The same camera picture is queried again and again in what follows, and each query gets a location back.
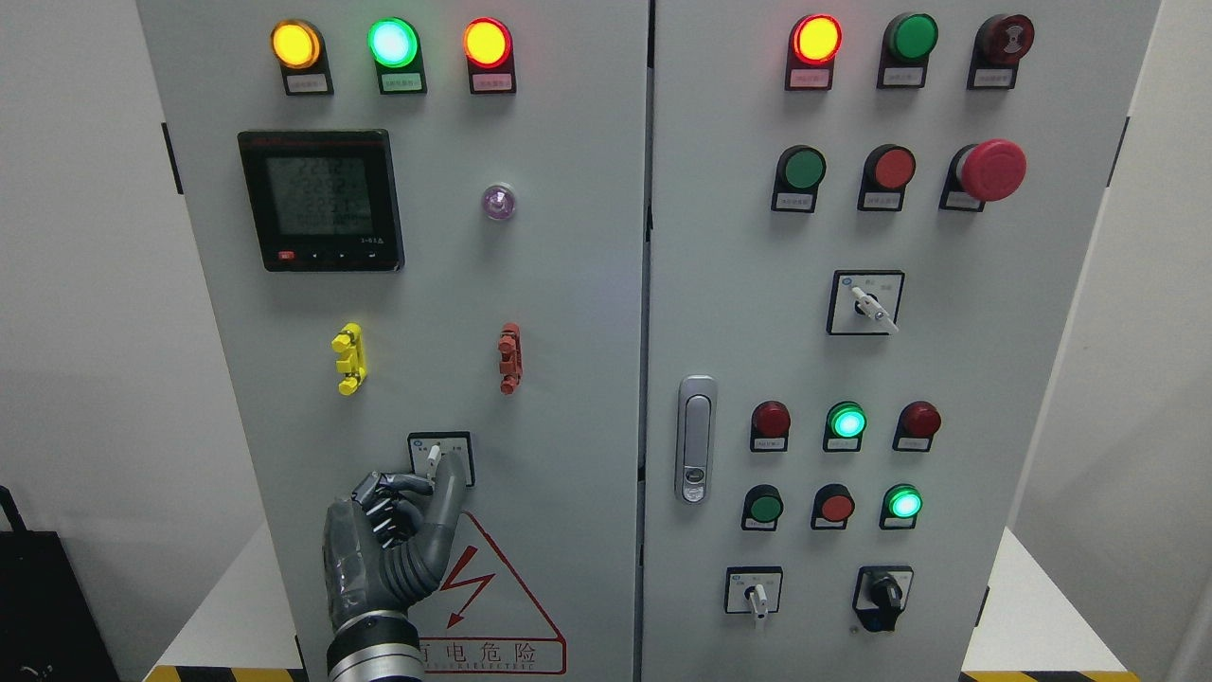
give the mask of warning sign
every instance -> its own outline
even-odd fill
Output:
[[[564,675],[568,646],[560,629],[480,521],[463,515],[475,532],[458,534],[468,540],[462,549],[456,541],[446,580],[417,608],[429,617],[421,631],[433,635],[421,638],[425,672]]]

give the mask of green indicator light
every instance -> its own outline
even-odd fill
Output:
[[[807,189],[821,182],[825,174],[825,160],[816,149],[801,149],[787,160],[783,176],[796,189]]]
[[[406,67],[417,58],[417,31],[412,30],[408,22],[388,17],[375,22],[368,34],[366,44],[371,48],[375,61],[390,69]]]
[[[921,495],[913,486],[897,486],[888,492],[887,508],[897,518],[913,518],[921,511]]]
[[[758,498],[749,508],[749,516],[759,523],[770,523],[783,515],[783,503],[778,498]]]
[[[930,15],[909,15],[893,19],[896,28],[888,40],[892,55],[905,62],[916,62],[930,55],[938,44],[938,24]]]
[[[858,403],[839,403],[829,411],[829,430],[839,439],[858,439],[867,429],[867,415]]]

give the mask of robotic hand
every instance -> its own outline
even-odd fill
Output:
[[[372,472],[351,498],[328,508],[324,574],[331,682],[421,682],[421,641],[408,607],[431,595],[450,561],[463,511],[463,468],[438,463],[434,482],[411,474]],[[425,514],[404,493],[431,497]]]

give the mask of lightning bolt symbol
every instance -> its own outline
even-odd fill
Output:
[[[442,583],[442,586],[438,590],[439,592],[444,592],[446,590],[453,590],[456,588],[462,588],[464,585],[476,584],[475,591],[471,592],[471,596],[468,597],[467,602],[463,603],[463,608],[458,609],[458,612],[456,613],[452,613],[450,620],[446,621],[447,630],[454,627],[456,625],[458,625],[461,620],[463,620],[463,612],[467,611],[467,607],[471,606],[471,602],[474,602],[475,598],[480,596],[480,592],[482,592],[484,589],[488,586],[488,583],[492,583],[492,579],[497,577],[496,573],[490,573],[488,575],[481,575],[479,578],[468,578],[467,580],[459,580],[459,581],[454,580],[456,578],[458,578],[459,572],[467,568],[467,564],[471,562],[471,557],[474,557],[478,551],[480,550],[471,545],[468,545],[467,549],[463,550],[463,556],[461,556],[458,561],[454,562],[454,568],[451,569],[451,574],[446,577],[446,583]]]

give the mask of yellow black hazard stripe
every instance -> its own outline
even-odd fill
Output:
[[[1131,672],[1012,671],[961,672],[960,682],[1140,682]]]
[[[302,669],[160,665],[143,682],[308,682]]]

